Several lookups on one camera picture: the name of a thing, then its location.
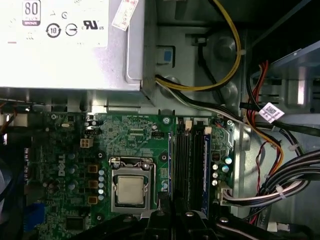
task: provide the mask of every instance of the cable tie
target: cable tie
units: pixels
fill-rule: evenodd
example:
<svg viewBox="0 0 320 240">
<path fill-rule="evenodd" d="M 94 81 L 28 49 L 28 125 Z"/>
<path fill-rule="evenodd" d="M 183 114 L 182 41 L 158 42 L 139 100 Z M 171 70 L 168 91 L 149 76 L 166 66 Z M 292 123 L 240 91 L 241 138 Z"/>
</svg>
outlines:
<svg viewBox="0 0 320 240">
<path fill-rule="evenodd" d="M 286 198 L 286 196 L 284 195 L 284 189 L 283 189 L 282 186 L 280 186 L 279 184 L 277 184 L 277 185 L 275 186 L 275 190 L 279 193 L 279 195 L 280 195 L 280 197 L 281 197 L 282 199 L 285 199 L 285 198 Z"/>
<path fill-rule="evenodd" d="M 280 132 L 280 127 L 277 127 L 277 126 L 273 126 L 271 132 Z"/>
<path fill-rule="evenodd" d="M 300 144 L 297 143 L 295 145 L 288 146 L 288 149 L 290 152 L 293 152 L 293 151 L 297 150 L 298 147 L 300 147 Z"/>
<path fill-rule="evenodd" d="M 241 55 L 241 56 L 246 55 L 246 54 L 247 54 L 247 50 L 241 49 L 241 50 L 238 52 L 238 54 Z"/>
</svg>

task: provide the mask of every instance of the screw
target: screw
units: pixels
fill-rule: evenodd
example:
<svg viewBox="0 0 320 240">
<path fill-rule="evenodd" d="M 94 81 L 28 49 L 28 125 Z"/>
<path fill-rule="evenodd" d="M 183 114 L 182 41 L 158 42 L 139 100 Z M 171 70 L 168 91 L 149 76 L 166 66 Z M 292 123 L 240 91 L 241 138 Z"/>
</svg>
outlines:
<svg viewBox="0 0 320 240">
<path fill-rule="evenodd" d="M 52 115 L 51 115 L 51 119 L 52 119 L 52 120 L 55 120 L 55 119 L 57 119 L 57 118 L 58 118 L 58 116 L 57 116 L 56 114 L 52 114 Z"/>
<path fill-rule="evenodd" d="M 118 168 L 120 167 L 120 164 L 117 163 L 117 162 L 115 162 L 115 163 L 113 164 L 113 167 L 114 167 L 115 169 L 118 169 Z"/>
<path fill-rule="evenodd" d="M 149 169 L 150 169 L 150 165 L 149 165 L 149 164 L 143 164 L 143 168 L 144 168 L 145 170 L 149 170 Z"/>
<path fill-rule="evenodd" d="M 192 217 L 192 216 L 194 215 L 194 213 L 193 213 L 192 211 L 187 211 L 187 212 L 185 213 L 185 215 L 186 215 L 187 217 Z"/>
<path fill-rule="evenodd" d="M 163 121 L 164 124 L 169 124 L 170 123 L 170 118 L 164 117 L 162 121 Z"/>
<path fill-rule="evenodd" d="M 222 222 L 222 223 L 224 223 L 224 224 L 226 224 L 227 222 L 229 222 L 229 219 L 228 218 L 226 218 L 226 217 L 220 217 L 220 222 Z"/>
</svg>

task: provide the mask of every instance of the metal panel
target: metal panel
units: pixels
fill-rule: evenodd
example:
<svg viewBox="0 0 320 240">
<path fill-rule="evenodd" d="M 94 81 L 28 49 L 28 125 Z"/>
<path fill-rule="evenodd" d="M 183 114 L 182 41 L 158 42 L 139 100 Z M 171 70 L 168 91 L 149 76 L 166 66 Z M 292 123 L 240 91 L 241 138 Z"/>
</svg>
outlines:
<svg viewBox="0 0 320 240">
<path fill-rule="evenodd" d="M 83 90 L 141 90 L 143 78 L 154 77 L 154 67 L 143 72 L 144 60 L 154 56 L 155 1 L 140 0 L 128 31 L 111 25 L 121 0 L 109 1 L 107 48 L 22 48 L 19 44 L 1 46 L 2 87 Z M 145 2 L 148 39 L 145 37 Z M 152 84 L 143 85 L 150 92 Z"/>
</svg>

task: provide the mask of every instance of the sticker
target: sticker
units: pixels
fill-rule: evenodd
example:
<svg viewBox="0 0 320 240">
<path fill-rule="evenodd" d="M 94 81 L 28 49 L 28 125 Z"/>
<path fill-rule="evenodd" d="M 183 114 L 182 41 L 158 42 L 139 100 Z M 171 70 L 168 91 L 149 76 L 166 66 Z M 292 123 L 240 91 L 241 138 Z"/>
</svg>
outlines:
<svg viewBox="0 0 320 240">
<path fill-rule="evenodd" d="M 259 114 L 263 117 L 268 123 L 272 123 L 275 120 L 281 118 L 285 113 L 273 105 L 271 102 L 268 102 L 260 111 Z"/>
<path fill-rule="evenodd" d="M 10 5 L 7 43 L 108 46 L 109 0 L 22 0 Z"/>
<path fill-rule="evenodd" d="M 138 0 L 122 0 L 112 21 L 112 26 L 126 31 L 137 4 Z"/>
</svg>

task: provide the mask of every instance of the chip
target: chip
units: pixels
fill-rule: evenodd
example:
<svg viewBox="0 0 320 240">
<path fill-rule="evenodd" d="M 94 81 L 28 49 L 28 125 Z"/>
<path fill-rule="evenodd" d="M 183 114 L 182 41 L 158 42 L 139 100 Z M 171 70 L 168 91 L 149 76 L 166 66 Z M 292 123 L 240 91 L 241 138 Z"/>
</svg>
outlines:
<svg viewBox="0 0 320 240">
<path fill-rule="evenodd" d="M 85 229 L 85 220 L 83 217 L 67 216 L 65 229 L 69 231 L 83 231 Z"/>
<path fill-rule="evenodd" d="M 89 196 L 88 197 L 88 204 L 95 205 L 98 203 L 98 198 L 96 196 Z"/>
<path fill-rule="evenodd" d="M 98 181 L 96 180 L 89 180 L 88 186 L 90 189 L 97 189 L 98 188 Z"/>
<path fill-rule="evenodd" d="M 98 165 L 88 165 L 88 173 L 96 174 L 98 172 Z"/>
</svg>

